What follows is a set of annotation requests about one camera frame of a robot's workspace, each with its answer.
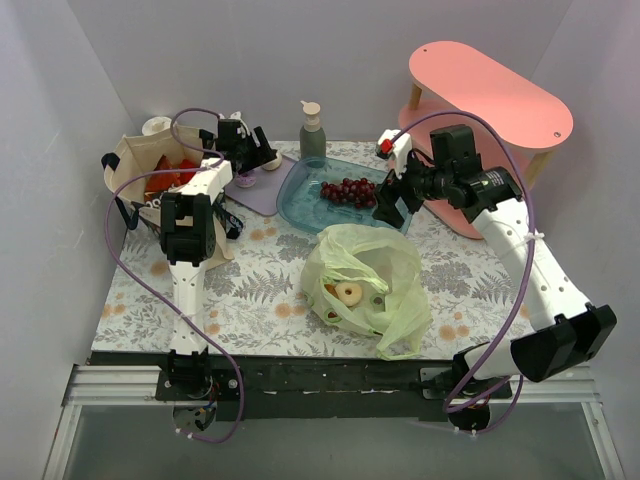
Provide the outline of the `red grape bunch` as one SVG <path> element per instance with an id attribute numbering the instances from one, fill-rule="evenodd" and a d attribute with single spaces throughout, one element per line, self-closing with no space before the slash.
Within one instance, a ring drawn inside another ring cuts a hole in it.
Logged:
<path id="1" fill-rule="evenodd" d="M 343 178 L 338 183 L 323 182 L 320 198 L 332 204 L 371 209 L 376 206 L 374 190 L 375 184 L 367 178 Z"/>

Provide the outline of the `purple toy food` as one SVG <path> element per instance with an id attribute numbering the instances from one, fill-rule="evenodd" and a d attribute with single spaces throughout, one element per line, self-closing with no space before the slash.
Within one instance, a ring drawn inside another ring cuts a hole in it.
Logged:
<path id="1" fill-rule="evenodd" d="M 239 188 L 251 188 L 256 184 L 257 178 L 250 172 L 238 175 L 235 178 L 235 184 Z"/>

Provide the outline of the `orange Doritos chip bag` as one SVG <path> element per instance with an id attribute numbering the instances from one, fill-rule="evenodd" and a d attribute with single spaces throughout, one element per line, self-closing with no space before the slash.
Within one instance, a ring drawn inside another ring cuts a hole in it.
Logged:
<path id="1" fill-rule="evenodd" d="M 151 175 L 146 183 L 145 202 L 151 206 L 158 206 L 164 192 L 186 185 L 193 178 L 195 172 L 191 172 L 191 169 L 195 168 L 198 168 L 198 165 L 188 159 L 183 159 L 178 165 L 172 165 L 162 156 L 156 165 L 156 174 Z"/>

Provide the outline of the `light green plastic grocery bag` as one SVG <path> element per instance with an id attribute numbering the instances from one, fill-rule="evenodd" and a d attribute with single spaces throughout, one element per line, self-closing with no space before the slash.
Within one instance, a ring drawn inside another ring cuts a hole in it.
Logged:
<path id="1" fill-rule="evenodd" d="M 301 290 L 311 310 L 331 327 L 377 341 L 376 355 L 405 360 L 419 355 L 433 323 L 414 244 L 384 227 L 340 224 L 325 228 L 302 269 Z M 362 300 L 347 307 L 325 284 L 353 282 Z"/>

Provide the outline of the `orange toy bread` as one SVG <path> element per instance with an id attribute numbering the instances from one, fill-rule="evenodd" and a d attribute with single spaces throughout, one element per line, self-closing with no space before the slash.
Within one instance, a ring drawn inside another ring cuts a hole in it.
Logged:
<path id="1" fill-rule="evenodd" d="M 329 294 L 331 294 L 334 298 L 337 298 L 337 297 L 338 297 L 338 293 L 337 293 L 337 291 L 336 291 L 336 289 L 335 289 L 335 286 L 334 286 L 334 285 L 332 285 L 332 284 L 325 284 L 325 285 L 324 285 L 324 288 L 325 288 L 325 290 L 326 290 Z"/>

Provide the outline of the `white cream toy pastry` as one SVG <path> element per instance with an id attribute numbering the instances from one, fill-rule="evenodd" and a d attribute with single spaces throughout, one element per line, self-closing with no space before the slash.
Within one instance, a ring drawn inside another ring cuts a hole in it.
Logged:
<path id="1" fill-rule="evenodd" d="M 275 151 L 275 158 L 267 163 L 264 163 L 261 168 L 265 171 L 274 171 L 278 169 L 282 164 L 282 155 L 279 151 Z"/>

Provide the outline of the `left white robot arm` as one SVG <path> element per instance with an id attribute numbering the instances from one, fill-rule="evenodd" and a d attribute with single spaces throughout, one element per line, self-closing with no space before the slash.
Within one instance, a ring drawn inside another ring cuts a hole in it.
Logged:
<path id="1" fill-rule="evenodd" d="M 178 310 L 163 372 L 169 387 L 193 400 L 205 398 L 214 380 L 204 337 L 204 279 L 217 240 L 218 197 L 235 176 L 278 158 L 263 129 L 246 128 L 244 121 L 218 122 L 214 151 L 199 164 L 179 165 L 177 190 L 160 200 L 160 245 L 166 255 L 173 285 L 173 307 Z"/>

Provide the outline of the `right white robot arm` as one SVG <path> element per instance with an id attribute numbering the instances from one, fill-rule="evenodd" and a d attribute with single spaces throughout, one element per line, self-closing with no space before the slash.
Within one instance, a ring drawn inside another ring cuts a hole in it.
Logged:
<path id="1" fill-rule="evenodd" d="M 434 130 L 430 141 L 432 160 L 424 164 L 408 133 L 381 135 L 376 153 L 394 166 L 375 189 L 374 218 L 397 227 L 398 201 L 410 212 L 428 200 L 447 201 L 481 234 L 518 286 L 514 306 L 527 307 L 533 329 L 514 340 L 502 337 L 497 344 L 459 352 L 439 380 L 471 398 L 492 379 L 521 375 L 541 382 L 591 360 L 617 324 L 611 307 L 595 306 L 569 279 L 533 226 L 518 182 L 504 167 L 483 167 L 470 127 Z"/>

